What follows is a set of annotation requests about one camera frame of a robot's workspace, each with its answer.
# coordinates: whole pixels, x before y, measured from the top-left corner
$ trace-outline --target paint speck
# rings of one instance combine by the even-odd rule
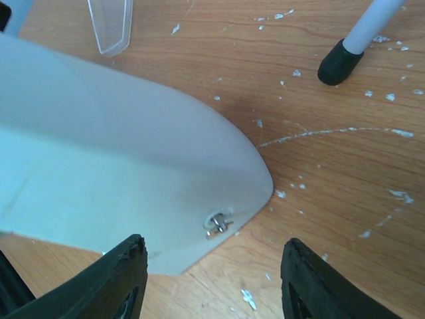
[[[390,193],[392,193],[394,196],[402,197],[404,199],[405,204],[411,204],[414,202],[414,199],[409,196],[405,191],[392,191],[390,190]]]
[[[260,119],[255,120],[255,123],[257,123],[257,126],[258,126],[259,128],[263,128],[263,121],[261,121]]]
[[[279,191],[278,189],[275,189],[274,192],[276,193],[276,195],[280,198],[285,198],[286,197],[286,193],[285,191]]]
[[[384,37],[382,35],[377,35],[373,40],[374,40],[374,42],[382,43],[384,41],[389,41],[390,38]]]
[[[393,129],[393,130],[391,130],[391,132],[393,132],[395,134],[398,134],[398,135],[401,135],[403,138],[412,138],[412,137],[414,137],[414,133],[403,131],[403,130]]]
[[[180,29],[180,23],[177,23],[177,25],[174,27],[173,32],[171,35],[175,34]]]
[[[257,310],[257,305],[255,305],[255,302],[252,299],[251,292],[246,289],[241,289],[242,295],[244,296],[244,301],[250,304],[251,308],[254,310]]]
[[[396,95],[394,93],[387,94],[386,99],[392,102],[396,99]]]
[[[392,219],[392,215],[388,215],[386,216],[386,218],[383,221],[380,221],[379,223],[377,223],[377,227],[382,227],[383,225],[385,225],[390,219]]]
[[[359,235],[359,237],[360,238],[367,238],[367,237],[371,236],[371,233],[372,233],[372,229],[368,229],[363,234]]]

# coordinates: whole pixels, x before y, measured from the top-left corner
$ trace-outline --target white tube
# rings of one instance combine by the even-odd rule
[[[374,0],[343,41],[345,49],[353,54],[361,54],[405,2]]]

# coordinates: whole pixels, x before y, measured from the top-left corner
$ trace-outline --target clear plastic cup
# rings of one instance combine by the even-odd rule
[[[130,42],[133,0],[88,0],[100,54],[112,57]]]

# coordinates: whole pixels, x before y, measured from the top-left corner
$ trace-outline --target hardwood floor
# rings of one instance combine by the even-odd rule
[[[280,261],[291,237],[399,316],[423,318],[423,2],[408,1],[382,31],[389,40],[373,42],[346,82],[316,77],[369,3],[135,1],[130,46],[104,58],[84,0],[35,2],[22,37],[211,105],[258,146],[286,192],[185,274],[150,276],[141,318],[283,318]],[[1,237],[0,249],[37,296],[99,258],[16,236]]]

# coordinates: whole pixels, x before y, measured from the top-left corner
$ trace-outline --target metal screw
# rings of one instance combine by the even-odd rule
[[[214,224],[214,227],[207,231],[207,239],[215,238],[217,235],[226,232],[228,226],[233,223],[233,221],[226,221],[223,213],[217,213],[211,217],[210,221]]]

